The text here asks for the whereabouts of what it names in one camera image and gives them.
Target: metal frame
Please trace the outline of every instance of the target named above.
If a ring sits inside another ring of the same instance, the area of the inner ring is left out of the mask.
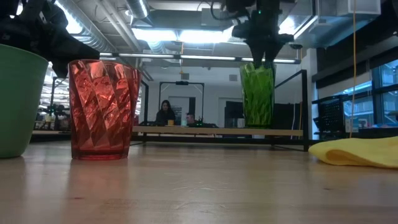
[[[162,85],[163,84],[177,84],[178,82],[160,82],[159,83],[159,108],[162,107],[161,101],[160,101],[160,96],[162,94]],[[205,84],[204,83],[190,83],[188,82],[188,85],[201,85],[202,87],[202,92],[201,92],[201,118],[203,119],[203,107],[205,105]]]
[[[289,80],[301,75],[302,77],[302,103],[303,103],[303,139],[285,139],[285,138],[269,138],[269,139],[241,139],[241,138],[200,138],[200,137],[167,137],[167,136],[148,136],[144,133],[142,136],[133,136],[131,139],[133,141],[142,142],[191,142],[191,143],[218,143],[218,144],[268,144],[271,146],[276,145],[302,145],[303,151],[308,152],[308,148],[311,144],[315,144],[318,141],[309,140],[309,130],[308,130],[308,84],[307,84],[307,71],[301,70],[291,77],[287,78],[277,86],[275,89],[281,85],[287,83]],[[160,103],[160,88],[159,85],[159,103]],[[146,92],[145,104],[147,105],[148,97]],[[144,120],[147,118],[148,110],[144,109]]]

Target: green glass cup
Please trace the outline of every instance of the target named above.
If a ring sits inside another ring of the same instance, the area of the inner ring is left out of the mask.
[[[24,153],[48,64],[36,54],[0,44],[0,158]]]

